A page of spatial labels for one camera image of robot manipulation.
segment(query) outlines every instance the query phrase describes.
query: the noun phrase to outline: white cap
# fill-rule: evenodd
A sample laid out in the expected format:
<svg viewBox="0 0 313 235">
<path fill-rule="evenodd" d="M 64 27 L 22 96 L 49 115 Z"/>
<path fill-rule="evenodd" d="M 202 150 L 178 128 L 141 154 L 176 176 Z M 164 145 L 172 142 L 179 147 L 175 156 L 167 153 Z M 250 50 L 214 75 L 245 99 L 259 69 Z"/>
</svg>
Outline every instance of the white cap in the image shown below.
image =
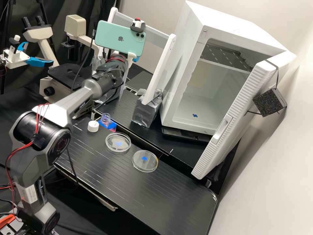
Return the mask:
<svg viewBox="0 0 313 235">
<path fill-rule="evenodd" d="M 15 41 L 20 41 L 20 39 L 21 39 L 21 37 L 20 37 L 19 35 L 16 34 L 16 35 L 14 36 L 14 40 L 15 40 Z"/>
<path fill-rule="evenodd" d="M 90 121 L 88 123 L 88 127 L 87 129 L 90 131 L 90 132 L 97 132 L 99 130 L 99 123 L 97 121 Z"/>
</svg>

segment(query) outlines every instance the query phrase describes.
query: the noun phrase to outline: mint green iphone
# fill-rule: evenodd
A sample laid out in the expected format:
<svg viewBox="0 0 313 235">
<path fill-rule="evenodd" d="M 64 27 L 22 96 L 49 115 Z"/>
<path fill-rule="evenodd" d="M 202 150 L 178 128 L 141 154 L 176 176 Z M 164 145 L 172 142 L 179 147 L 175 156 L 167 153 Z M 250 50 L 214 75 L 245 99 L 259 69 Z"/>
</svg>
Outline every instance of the mint green iphone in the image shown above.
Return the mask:
<svg viewBox="0 0 313 235">
<path fill-rule="evenodd" d="M 118 24 L 99 21 L 95 37 L 98 46 L 110 48 L 123 53 L 134 53 L 141 56 L 146 33 L 135 32 Z"/>
</svg>

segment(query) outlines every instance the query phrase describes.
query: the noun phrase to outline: petri dish lid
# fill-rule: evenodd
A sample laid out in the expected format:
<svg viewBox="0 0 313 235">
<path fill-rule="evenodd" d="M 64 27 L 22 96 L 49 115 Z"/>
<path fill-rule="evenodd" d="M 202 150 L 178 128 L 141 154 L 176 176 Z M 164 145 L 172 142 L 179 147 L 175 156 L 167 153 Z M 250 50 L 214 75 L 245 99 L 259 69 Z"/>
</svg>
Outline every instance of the petri dish lid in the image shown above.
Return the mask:
<svg viewBox="0 0 313 235">
<path fill-rule="evenodd" d="M 147 150 L 135 152 L 131 161 L 135 168 L 143 172 L 152 172 L 158 165 L 158 159 L 155 154 Z"/>
<path fill-rule="evenodd" d="M 121 132 L 114 132 L 105 138 L 107 147 L 113 152 L 125 152 L 131 146 L 130 138 Z"/>
</svg>

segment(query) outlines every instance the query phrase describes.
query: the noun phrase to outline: black grooved board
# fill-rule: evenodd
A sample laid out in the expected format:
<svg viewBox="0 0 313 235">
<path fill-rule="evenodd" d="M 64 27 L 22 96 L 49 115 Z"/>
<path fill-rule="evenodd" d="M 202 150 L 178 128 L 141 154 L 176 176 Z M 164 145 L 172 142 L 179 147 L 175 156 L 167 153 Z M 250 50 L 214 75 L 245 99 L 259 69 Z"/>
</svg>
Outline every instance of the black grooved board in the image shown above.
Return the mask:
<svg viewBox="0 0 313 235">
<path fill-rule="evenodd" d="M 140 148 L 132 144 L 125 153 L 109 151 L 105 137 L 110 131 L 100 126 L 89 133 L 88 121 L 76 126 L 81 130 L 74 127 L 69 145 L 79 180 L 161 235 L 207 234 L 217 204 L 210 190 L 162 161 L 154 172 L 138 171 L 131 158 Z M 60 158 L 67 159 L 67 153 Z M 67 161 L 56 164 L 71 172 Z"/>
<path fill-rule="evenodd" d="M 120 101 L 115 99 L 101 106 L 99 111 L 109 113 L 111 118 L 121 126 L 193 168 L 207 144 L 177 138 L 166 138 L 162 134 L 162 124 L 159 114 L 157 114 L 156 119 L 149 129 L 132 122 L 131 118 L 137 99 L 138 96 L 128 90 L 124 90 Z"/>
</svg>

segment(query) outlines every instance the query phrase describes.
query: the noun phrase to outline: blue marker on dish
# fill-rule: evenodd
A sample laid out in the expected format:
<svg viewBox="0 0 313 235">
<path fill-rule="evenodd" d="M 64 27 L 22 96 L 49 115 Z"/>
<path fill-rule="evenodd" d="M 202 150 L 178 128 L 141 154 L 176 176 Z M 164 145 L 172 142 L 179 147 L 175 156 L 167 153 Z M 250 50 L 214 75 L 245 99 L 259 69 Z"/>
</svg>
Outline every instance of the blue marker on dish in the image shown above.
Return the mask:
<svg viewBox="0 0 313 235">
<path fill-rule="evenodd" d="M 117 142 L 114 142 L 114 144 L 115 144 L 116 146 L 120 147 L 120 146 L 122 145 L 122 142 L 117 141 Z"/>
</svg>

